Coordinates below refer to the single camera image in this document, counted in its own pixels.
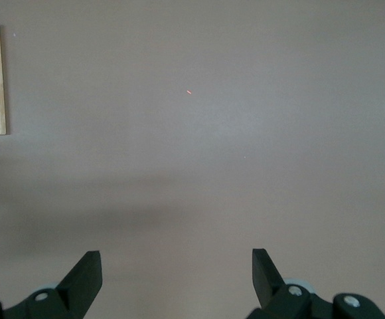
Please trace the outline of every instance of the metal bolt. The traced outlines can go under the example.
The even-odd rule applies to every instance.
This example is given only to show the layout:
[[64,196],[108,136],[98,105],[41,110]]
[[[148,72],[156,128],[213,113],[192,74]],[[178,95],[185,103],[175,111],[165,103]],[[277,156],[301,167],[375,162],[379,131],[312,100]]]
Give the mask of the metal bolt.
[[343,300],[351,307],[358,308],[360,306],[359,300],[353,296],[345,296]]
[[301,296],[301,289],[297,286],[290,286],[290,288],[288,288],[288,292],[293,296]]
[[38,294],[36,297],[35,297],[35,300],[36,301],[41,301],[41,300],[44,300],[48,298],[48,293],[47,292],[42,292],[40,294]]

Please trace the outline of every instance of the gray surface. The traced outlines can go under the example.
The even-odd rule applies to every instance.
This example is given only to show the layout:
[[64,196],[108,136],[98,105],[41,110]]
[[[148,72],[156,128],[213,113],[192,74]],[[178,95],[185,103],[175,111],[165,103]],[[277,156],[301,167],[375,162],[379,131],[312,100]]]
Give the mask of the gray surface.
[[86,318],[244,318],[265,247],[385,312],[385,1],[0,0],[0,26],[5,306],[100,249]]

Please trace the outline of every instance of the screw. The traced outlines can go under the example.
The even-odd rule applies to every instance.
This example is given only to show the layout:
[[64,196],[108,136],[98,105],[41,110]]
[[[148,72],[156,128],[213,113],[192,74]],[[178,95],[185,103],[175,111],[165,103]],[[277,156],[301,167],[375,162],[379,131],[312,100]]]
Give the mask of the screw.
[[360,306],[359,300],[352,296],[345,296],[343,300],[351,307],[358,308]]
[[48,293],[47,292],[42,292],[40,294],[38,294],[36,297],[35,297],[35,300],[36,301],[41,301],[41,300],[44,300],[48,298]]
[[301,296],[301,289],[297,286],[290,286],[290,288],[288,288],[288,291],[293,296]]

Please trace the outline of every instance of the silver screw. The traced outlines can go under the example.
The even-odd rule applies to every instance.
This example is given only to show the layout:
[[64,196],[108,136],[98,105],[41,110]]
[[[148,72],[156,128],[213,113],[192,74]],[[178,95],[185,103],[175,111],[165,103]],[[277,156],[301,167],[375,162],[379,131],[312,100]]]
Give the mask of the silver screw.
[[345,296],[343,300],[351,307],[358,308],[360,306],[359,300],[352,296]]
[[293,296],[301,296],[301,289],[297,286],[290,286],[290,288],[288,288],[288,291]]
[[35,300],[36,301],[41,301],[41,300],[44,300],[48,298],[48,293],[47,292],[42,292],[40,294],[38,294],[36,297],[35,297]]

